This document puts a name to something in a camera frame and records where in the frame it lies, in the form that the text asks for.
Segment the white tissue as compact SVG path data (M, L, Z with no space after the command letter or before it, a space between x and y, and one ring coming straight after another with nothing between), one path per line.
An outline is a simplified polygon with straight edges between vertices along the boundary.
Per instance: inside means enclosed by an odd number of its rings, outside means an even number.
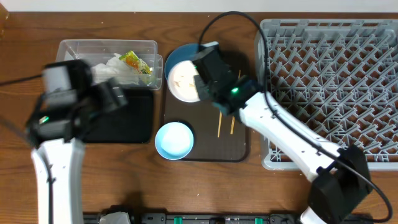
M139 73L121 61L120 57L120 54L114 53L114 57L110 58L106 63L99 63L91 67L95 83L115 78L122 85L139 84Z

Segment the dark blue plate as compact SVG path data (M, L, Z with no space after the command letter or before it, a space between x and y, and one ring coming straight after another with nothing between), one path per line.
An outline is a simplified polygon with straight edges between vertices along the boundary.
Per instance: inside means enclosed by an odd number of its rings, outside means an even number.
M168 79L171 69L176 64L186 60L193 60L197 54L197 50L198 44L185 44L172 51L165 62L165 79Z

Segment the yellow green snack wrapper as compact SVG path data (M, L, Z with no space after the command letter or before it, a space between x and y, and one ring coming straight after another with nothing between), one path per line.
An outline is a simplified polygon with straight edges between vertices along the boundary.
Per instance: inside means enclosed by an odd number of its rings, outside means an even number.
M152 73L153 68L148 66L148 64L145 61L143 61L143 59L139 58L133 50L120 56L119 59L122 62L124 62L126 65L132 67L141 74Z

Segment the light blue bowl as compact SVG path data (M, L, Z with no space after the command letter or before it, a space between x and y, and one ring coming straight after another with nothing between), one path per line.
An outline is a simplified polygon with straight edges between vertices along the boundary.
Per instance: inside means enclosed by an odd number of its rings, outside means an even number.
M193 131L183 123L167 123L155 135L155 148L164 159L182 159L190 153L193 145Z

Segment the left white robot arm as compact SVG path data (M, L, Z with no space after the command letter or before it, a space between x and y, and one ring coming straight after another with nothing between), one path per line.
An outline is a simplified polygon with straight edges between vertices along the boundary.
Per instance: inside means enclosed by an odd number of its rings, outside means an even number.
M95 84L83 60L51 63L45 92L27 121L37 181L39 223L83 223L81 168L85 136L100 117L127 105L115 78Z

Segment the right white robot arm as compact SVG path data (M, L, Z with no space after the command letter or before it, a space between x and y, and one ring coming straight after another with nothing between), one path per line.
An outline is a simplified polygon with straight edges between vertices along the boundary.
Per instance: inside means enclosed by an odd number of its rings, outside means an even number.
M342 223L371 193L365 155L314 133L281 107L257 81L238 77L217 45L199 46L192 60L200 99L209 98L224 114L233 115L282 150L311 182L302 223Z

